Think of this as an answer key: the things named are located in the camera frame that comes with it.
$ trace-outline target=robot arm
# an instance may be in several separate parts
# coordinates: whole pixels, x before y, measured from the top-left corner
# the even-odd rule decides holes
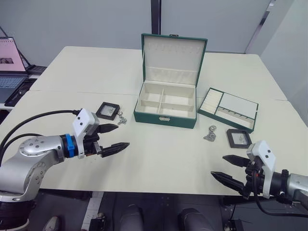
[[[99,125],[95,114],[82,109],[73,122],[73,136],[38,136],[24,141],[17,153],[0,167],[0,230],[25,224],[32,200],[45,173],[53,165],[65,158],[84,158],[92,154],[106,157],[125,149],[129,143],[103,148],[97,142],[98,133],[116,128],[118,126],[113,124]]]
[[[277,201],[284,204],[300,202],[308,210],[308,176],[289,174],[287,170],[275,172],[275,161],[271,149],[265,141],[251,144],[247,149],[249,159],[236,155],[227,155],[223,159],[233,165],[246,167],[246,184],[237,181],[232,176],[222,172],[211,172],[215,179],[225,186],[239,192],[245,199],[254,191],[253,174],[257,173],[257,193],[263,197],[275,196]]]

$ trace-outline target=laptop keyboard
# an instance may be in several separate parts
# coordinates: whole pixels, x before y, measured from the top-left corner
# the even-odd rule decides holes
[[[0,77],[0,88],[16,88],[23,79]]]

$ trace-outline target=open jewelry box lid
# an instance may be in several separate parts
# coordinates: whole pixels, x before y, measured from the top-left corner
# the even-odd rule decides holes
[[[197,86],[207,39],[142,34],[143,81]]]

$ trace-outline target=keychain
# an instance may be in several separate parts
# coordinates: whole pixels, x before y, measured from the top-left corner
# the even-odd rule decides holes
[[[118,113],[117,113],[117,114],[118,114],[118,115],[119,115],[119,117],[120,117],[120,122],[118,122],[118,125],[121,125],[121,124],[126,124],[127,119],[125,119],[125,118],[122,116],[123,112],[118,111]]]
[[[212,125],[208,128],[209,133],[203,137],[203,139],[213,142],[216,138],[214,131],[216,130],[216,126]]]

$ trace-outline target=black pole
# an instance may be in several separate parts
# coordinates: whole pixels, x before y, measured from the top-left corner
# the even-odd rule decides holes
[[[161,0],[151,0],[152,34],[160,35]]]

